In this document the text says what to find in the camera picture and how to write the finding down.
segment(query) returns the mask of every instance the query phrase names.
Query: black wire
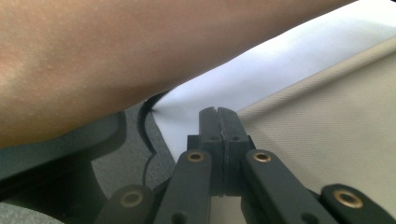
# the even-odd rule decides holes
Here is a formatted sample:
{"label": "black wire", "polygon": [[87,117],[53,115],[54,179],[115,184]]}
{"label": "black wire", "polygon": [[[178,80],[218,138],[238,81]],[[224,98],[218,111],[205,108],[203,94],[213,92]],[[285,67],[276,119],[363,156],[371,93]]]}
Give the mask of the black wire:
{"label": "black wire", "polygon": [[151,155],[148,157],[148,160],[146,161],[145,167],[143,169],[143,177],[142,177],[142,185],[146,186],[146,179],[147,179],[147,172],[149,169],[149,164],[154,158],[154,156],[157,154],[157,149],[155,148],[154,145],[152,145],[151,140],[149,139],[148,132],[146,130],[146,119],[148,114],[151,112],[152,107],[155,106],[169,91],[164,91],[162,93],[159,93],[155,96],[152,96],[147,99],[145,103],[142,104],[142,107],[140,107],[139,112],[137,114],[137,131],[140,135],[140,138],[142,139],[143,143],[146,145],[148,151],[151,153]]}

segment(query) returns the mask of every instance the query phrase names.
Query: brass rivet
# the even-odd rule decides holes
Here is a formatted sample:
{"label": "brass rivet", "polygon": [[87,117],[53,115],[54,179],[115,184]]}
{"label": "brass rivet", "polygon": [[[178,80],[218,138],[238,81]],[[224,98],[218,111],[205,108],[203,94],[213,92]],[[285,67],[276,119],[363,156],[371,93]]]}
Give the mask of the brass rivet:
{"label": "brass rivet", "polygon": [[122,195],[120,204],[126,208],[133,208],[141,204],[143,202],[143,198],[142,192],[139,190],[131,190]]}
{"label": "brass rivet", "polygon": [[199,162],[203,161],[205,156],[202,152],[192,152],[187,158],[189,159],[189,161]]}
{"label": "brass rivet", "polygon": [[254,154],[254,160],[260,161],[260,162],[268,162],[271,160],[271,156],[264,152],[258,152],[256,154]]}
{"label": "brass rivet", "polygon": [[354,193],[346,189],[338,189],[334,191],[334,198],[341,204],[350,208],[362,208],[363,201]]}

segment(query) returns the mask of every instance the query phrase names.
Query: skin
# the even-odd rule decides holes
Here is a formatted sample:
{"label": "skin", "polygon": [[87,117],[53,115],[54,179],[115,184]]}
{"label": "skin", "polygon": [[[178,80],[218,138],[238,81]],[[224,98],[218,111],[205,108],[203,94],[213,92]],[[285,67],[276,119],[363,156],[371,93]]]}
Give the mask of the skin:
{"label": "skin", "polygon": [[349,0],[0,0],[0,147],[124,110]]}

